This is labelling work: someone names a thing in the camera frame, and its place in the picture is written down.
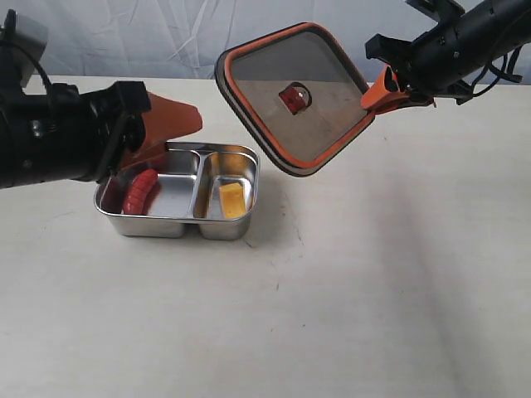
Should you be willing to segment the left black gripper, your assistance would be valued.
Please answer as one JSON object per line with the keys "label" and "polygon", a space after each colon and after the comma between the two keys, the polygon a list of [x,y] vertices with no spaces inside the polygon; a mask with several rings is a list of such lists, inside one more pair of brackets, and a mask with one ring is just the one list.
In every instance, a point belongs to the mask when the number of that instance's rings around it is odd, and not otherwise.
{"label": "left black gripper", "polygon": [[98,182],[162,156],[168,140],[202,129],[197,107],[148,92],[138,80],[117,80],[84,93],[63,84],[61,104],[66,180]]}

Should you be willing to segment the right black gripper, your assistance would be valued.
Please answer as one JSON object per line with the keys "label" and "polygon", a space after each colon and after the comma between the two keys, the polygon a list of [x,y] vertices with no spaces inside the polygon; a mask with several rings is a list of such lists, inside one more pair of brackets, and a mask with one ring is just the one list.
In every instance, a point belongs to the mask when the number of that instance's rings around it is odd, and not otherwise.
{"label": "right black gripper", "polygon": [[[437,25],[413,41],[373,36],[365,44],[367,58],[389,66],[362,95],[362,108],[386,114],[435,106],[433,97],[454,98],[461,103],[469,100],[473,89],[464,78],[485,63],[493,29],[492,12],[460,16],[441,12]],[[401,93],[395,73],[403,85],[410,85],[418,93]]]}

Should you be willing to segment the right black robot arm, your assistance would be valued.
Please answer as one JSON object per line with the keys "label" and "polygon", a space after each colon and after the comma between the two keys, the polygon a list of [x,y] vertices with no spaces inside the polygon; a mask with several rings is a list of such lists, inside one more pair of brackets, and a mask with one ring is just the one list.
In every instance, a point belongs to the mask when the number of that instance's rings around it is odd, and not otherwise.
{"label": "right black robot arm", "polygon": [[[365,44],[366,56],[384,70],[361,98],[374,114],[430,106],[437,98],[464,104],[480,96],[475,87],[487,73],[495,81],[519,83],[514,72],[522,47],[530,42],[530,3],[483,1],[466,11],[455,1],[410,1],[436,25],[413,41],[380,34]],[[477,80],[465,82],[476,72]]]}

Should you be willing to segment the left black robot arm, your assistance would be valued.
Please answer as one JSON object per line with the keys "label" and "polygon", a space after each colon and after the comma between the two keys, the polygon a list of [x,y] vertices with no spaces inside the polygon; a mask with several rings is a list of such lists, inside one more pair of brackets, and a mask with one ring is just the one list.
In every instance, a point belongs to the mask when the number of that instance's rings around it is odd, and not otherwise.
{"label": "left black robot arm", "polygon": [[1,186],[99,182],[201,128],[196,106],[151,93],[142,81],[86,93],[64,83],[53,84],[49,95],[4,90]]}

